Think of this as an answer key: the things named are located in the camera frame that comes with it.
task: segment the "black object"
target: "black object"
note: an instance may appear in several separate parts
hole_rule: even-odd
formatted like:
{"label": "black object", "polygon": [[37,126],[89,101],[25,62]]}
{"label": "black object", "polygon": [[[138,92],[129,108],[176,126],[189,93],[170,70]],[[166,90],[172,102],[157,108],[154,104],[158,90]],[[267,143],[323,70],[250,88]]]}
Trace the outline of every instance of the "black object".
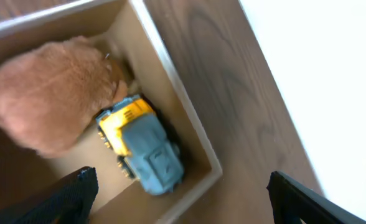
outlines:
{"label": "black object", "polygon": [[366,223],[280,171],[271,173],[267,189],[276,224]]}
{"label": "black object", "polygon": [[88,223],[98,192],[95,168],[83,167],[27,200],[0,211],[2,223]]}

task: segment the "white surface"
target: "white surface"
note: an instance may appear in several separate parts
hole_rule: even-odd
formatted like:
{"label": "white surface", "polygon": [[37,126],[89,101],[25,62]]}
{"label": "white surface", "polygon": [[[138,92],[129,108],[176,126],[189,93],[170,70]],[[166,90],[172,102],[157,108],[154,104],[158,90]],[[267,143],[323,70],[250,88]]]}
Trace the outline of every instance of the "white surface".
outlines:
{"label": "white surface", "polygon": [[366,220],[366,0],[241,0],[326,197]]}

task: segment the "wooden table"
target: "wooden table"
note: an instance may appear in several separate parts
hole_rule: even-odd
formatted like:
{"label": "wooden table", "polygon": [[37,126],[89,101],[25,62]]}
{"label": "wooden table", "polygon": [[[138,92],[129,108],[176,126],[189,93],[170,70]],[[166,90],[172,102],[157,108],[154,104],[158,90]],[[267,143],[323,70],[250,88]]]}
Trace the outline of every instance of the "wooden table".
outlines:
{"label": "wooden table", "polygon": [[[15,5],[11,17],[67,2],[18,1],[26,6]],[[10,2],[0,12],[12,12]],[[321,193],[239,2],[145,2],[223,167],[179,222],[272,223],[266,186],[274,170]]]}

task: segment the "toy truck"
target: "toy truck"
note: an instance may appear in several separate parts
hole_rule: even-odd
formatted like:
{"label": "toy truck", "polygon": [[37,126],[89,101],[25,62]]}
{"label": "toy truck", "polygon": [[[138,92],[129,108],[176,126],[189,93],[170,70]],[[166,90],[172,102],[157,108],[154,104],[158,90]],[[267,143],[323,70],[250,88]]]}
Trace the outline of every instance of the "toy truck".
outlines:
{"label": "toy truck", "polygon": [[97,117],[99,135],[117,163],[151,195],[172,191],[184,168],[179,148],[168,140],[153,109],[139,95],[125,98]]}

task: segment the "toy truck wheel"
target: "toy truck wheel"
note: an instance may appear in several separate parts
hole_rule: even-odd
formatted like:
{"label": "toy truck wheel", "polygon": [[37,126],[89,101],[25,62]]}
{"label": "toy truck wheel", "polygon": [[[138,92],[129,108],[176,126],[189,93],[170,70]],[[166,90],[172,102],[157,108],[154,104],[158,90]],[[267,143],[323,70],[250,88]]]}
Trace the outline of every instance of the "toy truck wheel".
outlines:
{"label": "toy truck wheel", "polygon": [[103,140],[104,145],[108,148],[114,151],[114,149],[111,147],[111,144],[108,142],[108,139],[106,137],[106,134],[103,132],[103,130],[99,127],[97,127],[98,135],[100,136],[100,139]]}
{"label": "toy truck wheel", "polygon": [[133,173],[133,171],[129,168],[128,164],[126,163],[123,156],[117,156],[116,157],[116,163],[118,167],[121,168],[122,173],[129,179],[135,179],[136,175]]}

